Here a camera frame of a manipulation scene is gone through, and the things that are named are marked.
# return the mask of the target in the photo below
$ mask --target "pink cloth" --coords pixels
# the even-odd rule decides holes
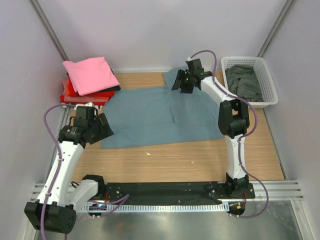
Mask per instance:
[[[62,85],[64,87],[63,95],[64,95],[64,101],[65,102],[68,102],[68,101],[70,101],[70,102],[79,102],[79,103],[91,103],[91,102],[106,103],[106,102],[108,102],[107,99],[101,99],[101,98],[92,97],[92,96],[67,96],[67,93],[66,93],[67,84],[68,84],[68,80],[67,79],[63,79],[62,80]]]
[[[64,61],[72,86],[80,96],[118,86],[105,58],[93,57],[79,62]]]

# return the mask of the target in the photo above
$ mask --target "folded fabric stack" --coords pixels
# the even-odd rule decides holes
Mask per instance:
[[[79,62],[64,61],[68,80],[62,81],[64,91],[60,102],[104,106],[121,89],[119,82],[104,57],[88,58]]]

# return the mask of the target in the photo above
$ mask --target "gray floor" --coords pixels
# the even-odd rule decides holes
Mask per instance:
[[[246,215],[258,213],[264,202],[248,202]],[[63,235],[47,233],[49,240]],[[74,227],[68,240],[302,240],[289,201],[272,201],[253,219],[236,219],[225,212],[116,214],[88,219]]]

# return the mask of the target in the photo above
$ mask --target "blue cloth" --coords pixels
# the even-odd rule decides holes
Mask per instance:
[[[166,85],[121,90],[106,103],[104,113],[114,135],[102,148],[127,148],[222,138],[219,106],[203,91],[172,91],[180,68],[163,73]]]

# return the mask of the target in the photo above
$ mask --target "metal pole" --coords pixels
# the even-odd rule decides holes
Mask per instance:
[[[257,55],[258,57],[263,58],[263,56],[265,55],[265,53],[267,52],[271,43],[275,39],[277,33],[279,32],[281,26],[285,22],[288,14],[290,13],[290,11],[293,8],[296,1],[297,0],[287,0],[285,2],[285,4],[283,5],[283,8],[281,9],[281,12],[279,13],[277,19],[275,20],[275,23],[273,24],[268,36],[266,37],[258,55]]]
[[[55,34],[55,31],[53,30],[53,28],[51,27],[44,11],[42,10],[40,4],[38,3],[38,0],[30,0],[31,5],[33,6],[36,14],[38,15],[40,21],[42,22],[45,30],[47,31],[47,33],[49,34],[54,46],[56,47],[56,49],[58,50],[61,58],[64,61],[68,61],[69,58],[64,50],[64,48],[62,47],[57,35]]]

